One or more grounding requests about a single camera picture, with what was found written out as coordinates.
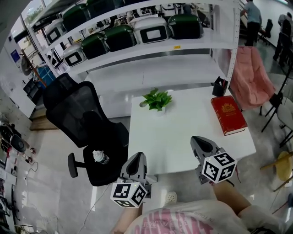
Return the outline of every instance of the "white storage box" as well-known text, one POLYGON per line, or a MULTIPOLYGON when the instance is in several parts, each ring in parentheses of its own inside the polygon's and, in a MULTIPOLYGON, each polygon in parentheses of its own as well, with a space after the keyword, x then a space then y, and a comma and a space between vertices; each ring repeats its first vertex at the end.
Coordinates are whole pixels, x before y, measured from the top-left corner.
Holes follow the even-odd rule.
POLYGON ((64 58, 64 62, 68 66, 74 66, 74 65, 79 64, 87 59, 85 54, 82 51, 80 43, 75 43, 75 44, 69 46, 63 52, 63 58, 64 58))
POLYGON ((66 33, 67 31, 63 26, 63 19, 53 21, 46 30, 48 43, 53 43, 66 33))
POLYGON ((167 22, 160 17, 139 20, 134 26, 134 33, 138 42, 143 44, 164 41, 171 35, 167 22))

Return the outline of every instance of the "tiled floor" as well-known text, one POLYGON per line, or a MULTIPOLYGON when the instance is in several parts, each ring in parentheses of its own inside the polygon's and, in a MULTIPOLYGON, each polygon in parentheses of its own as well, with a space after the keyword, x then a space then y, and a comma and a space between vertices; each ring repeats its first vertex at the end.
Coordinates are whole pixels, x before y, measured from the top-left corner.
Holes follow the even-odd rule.
MULTIPOLYGON (((265 60, 267 72, 276 73, 270 74, 271 80, 276 88, 280 87, 284 76, 277 75, 282 74, 282 71, 272 60, 273 49, 260 43, 257 47, 265 60)), ((263 113, 269 108, 270 104, 266 104, 263 113)), ((238 162, 241 183, 236 175, 231 181, 252 204, 266 208, 272 213, 287 200, 293 188, 287 187, 279 192, 273 192, 281 183, 276 178, 274 169, 260 171, 259 168, 273 162, 282 151, 278 145, 285 133, 279 128, 277 117, 274 117, 265 132, 261 133, 267 118, 259 116, 258 108, 244 111, 243 115, 250 128, 257 153, 238 162)), ((121 121, 129 129, 129 117, 112 121, 121 121)), ((25 181, 24 177, 30 165, 24 161, 19 162, 15 193, 16 203, 20 209, 19 223, 46 229, 48 234, 54 233, 55 230, 60 234, 77 233, 88 210, 106 186, 91 186, 83 169, 78 169, 77 178, 70 177, 67 155, 74 152, 76 160, 83 161, 82 149, 77 148, 61 131, 33 132, 29 143, 37 149, 35 160, 38 162, 38 170, 35 173, 30 171, 28 180, 25 181)), ((90 212, 82 234, 106 234, 114 226, 122 209, 110 200, 110 189, 111 186, 90 212)), ((172 190, 177 192, 180 202, 214 199, 212 188, 208 184, 201 186, 194 171, 160 175, 158 183, 152 187, 152 199, 146 201, 144 210, 162 206, 165 194, 172 190)), ((285 206, 276 215, 286 219, 287 211, 288 207, 285 206)))

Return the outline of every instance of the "green leaves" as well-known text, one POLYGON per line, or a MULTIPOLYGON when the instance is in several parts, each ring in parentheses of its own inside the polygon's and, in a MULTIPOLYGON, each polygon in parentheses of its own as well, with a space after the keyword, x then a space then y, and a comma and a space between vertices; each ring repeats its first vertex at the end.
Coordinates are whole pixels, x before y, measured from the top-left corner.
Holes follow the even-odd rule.
POLYGON ((142 102, 150 106, 150 110, 156 109, 158 112, 162 111, 162 107, 166 106, 172 101, 172 96, 168 92, 158 92, 158 88, 152 90, 149 94, 143 95, 145 100, 142 102))

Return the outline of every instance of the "water bottle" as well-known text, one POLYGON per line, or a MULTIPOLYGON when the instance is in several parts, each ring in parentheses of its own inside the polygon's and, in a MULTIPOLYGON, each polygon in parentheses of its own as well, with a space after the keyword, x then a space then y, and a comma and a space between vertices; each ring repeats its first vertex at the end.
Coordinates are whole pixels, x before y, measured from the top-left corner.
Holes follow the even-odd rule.
POLYGON ((109 162, 109 157, 104 154, 104 151, 94 150, 92 154, 95 162, 99 162, 101 164, 107 164, 109 162))

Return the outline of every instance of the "black pants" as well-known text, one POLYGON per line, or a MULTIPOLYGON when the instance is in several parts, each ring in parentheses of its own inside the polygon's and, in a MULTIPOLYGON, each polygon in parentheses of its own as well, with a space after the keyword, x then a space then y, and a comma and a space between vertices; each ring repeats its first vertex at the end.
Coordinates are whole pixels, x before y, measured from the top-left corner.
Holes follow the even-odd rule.
POLYGON ((247 24, 247 40, 246 46, 253 46, 253 41, 257 39, 260 24, 255 22, 249 22, 247 24))
POLYGON ((277 47, 276 47, 276 50, 275 50, 274 59, 277 60, 279 55, 280 55, 279 63, 282 64, 282 63, 285 62, 287 53, 286 53, 286 50, 282 50, 281 33, 279 33, 278 44, 277 44, 277 47))

